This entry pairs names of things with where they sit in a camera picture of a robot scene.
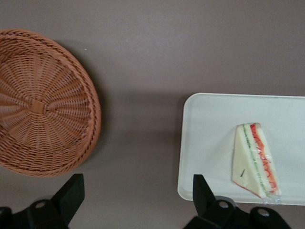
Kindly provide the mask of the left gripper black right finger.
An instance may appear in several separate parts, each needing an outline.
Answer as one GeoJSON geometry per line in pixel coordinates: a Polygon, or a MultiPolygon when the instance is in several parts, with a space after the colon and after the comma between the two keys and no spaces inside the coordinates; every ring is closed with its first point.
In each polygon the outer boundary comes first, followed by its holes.
{"type": "Polygon", "coordinates": [[[254,207],[249,213],[230,198],[215,196],[203,175],[193,176],[193,203],[197,211],[186,229],[289,229],[271,208],[254,207]]]}

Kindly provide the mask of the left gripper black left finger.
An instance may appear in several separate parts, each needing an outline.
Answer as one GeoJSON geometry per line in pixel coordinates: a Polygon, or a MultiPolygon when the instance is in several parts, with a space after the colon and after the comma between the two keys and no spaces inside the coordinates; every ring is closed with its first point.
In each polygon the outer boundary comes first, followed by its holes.
{"type": "Polygon", "coordinates": [[[84,176],[74,174],[50,199],[33,202],[13,213],[0,208],[2,229],[67,229],[85,198],[84,176]]]}

